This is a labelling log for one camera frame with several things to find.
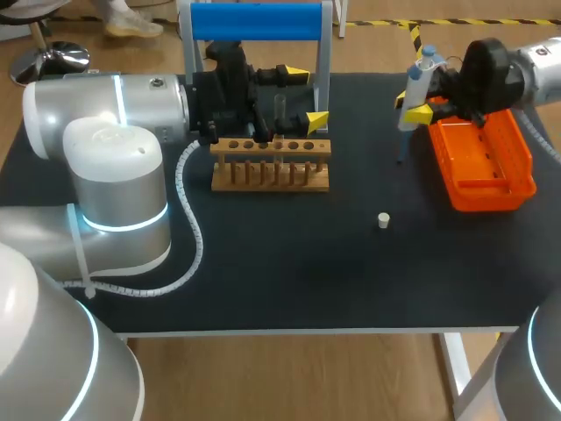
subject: small white cap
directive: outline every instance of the small white cap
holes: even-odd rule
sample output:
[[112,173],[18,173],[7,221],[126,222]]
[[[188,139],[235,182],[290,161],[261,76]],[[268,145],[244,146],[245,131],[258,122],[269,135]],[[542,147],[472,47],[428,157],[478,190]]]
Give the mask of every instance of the small white cap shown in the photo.
[[389,224],[389,215],[386,212],[378,214],[378,226],[385,230]]

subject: chair base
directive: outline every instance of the chair base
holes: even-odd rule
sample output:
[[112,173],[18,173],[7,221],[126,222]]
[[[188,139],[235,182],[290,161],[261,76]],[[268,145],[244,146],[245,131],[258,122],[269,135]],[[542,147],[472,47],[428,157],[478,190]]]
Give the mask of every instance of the chair base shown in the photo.
[[88,68],[87,49],[73,42],[55,41],[45,51],[33,48],[17,58],[10,66],[10,78],[25,86],[45,75],[83,73]]

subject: test tube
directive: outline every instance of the test tube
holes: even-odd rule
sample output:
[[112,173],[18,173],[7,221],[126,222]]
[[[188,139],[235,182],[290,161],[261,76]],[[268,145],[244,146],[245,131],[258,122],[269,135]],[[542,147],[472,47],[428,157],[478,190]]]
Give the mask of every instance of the test tube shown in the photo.
[[[274,96],[274,121],[283,122],[287,116],[287,96],[284,94],[277,94]],[[273,143],[284,140],[284,134],[277,134],[274,136]],[[282,167],[282,155],[274,155],[273,162],[278,161]]]

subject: wooden floor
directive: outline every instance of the wooden floor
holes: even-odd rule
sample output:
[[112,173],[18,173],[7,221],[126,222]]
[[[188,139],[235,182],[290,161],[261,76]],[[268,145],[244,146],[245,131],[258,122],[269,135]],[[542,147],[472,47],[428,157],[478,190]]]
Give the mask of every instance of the wooden floor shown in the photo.
[[[153,12],[161,18],[176,17],[172,4]],[[85,0],[74,0],[60,14],[75,17],[93,12]],[[557,0],[350,0],[350,20],[380,18],[561,18],[561,4]],[[51,28],[53,39],[87,47],[92,68],[132,73],[181,73],[183,69],[181,42],[172,26],[152,40],[106,39],[97,23],[58,23]],[[421,35],[424,44],[436,45],[443,56],[463,57],[473,39],[494,36],[508,46],[519,46],[558,35],[558,29],[423,26]],[[30,39],[0,43],[0,164],[21,119],[22,89],[10,82],[8,66],[30,46]],[[283,43],[245,43],[245,50],[256,67],[286,62],[314,68],[312,44],[304,43],[305,54],[297,55]],[[407,31],[347,28],[344,40],[334,39],[332,71],[403,72],[414,58]],[[560,107],[540,110],[558,146]],[[493,336],[470,334],[465,340],[474,370],[493,344]],[[446,383],[433,341],[430,335],[141,339],[133,348],[146,379],[143,419],[449,420]]]

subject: wooden test tube rack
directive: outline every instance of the wooden test tube rack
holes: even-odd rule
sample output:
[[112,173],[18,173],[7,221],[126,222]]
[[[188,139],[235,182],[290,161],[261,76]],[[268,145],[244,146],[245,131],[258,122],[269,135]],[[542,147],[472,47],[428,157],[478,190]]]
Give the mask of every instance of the wooden test tube rack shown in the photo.
[[[270,143],[255,143],[252,139],[221,138],[217,144],[210,145],[210,153],[218,156],[212,175],[214,191],[330,190],[326,161],[331,156],[331,143],[327,139],[274,139]],[[314,161],[293,161],[302,157]]]

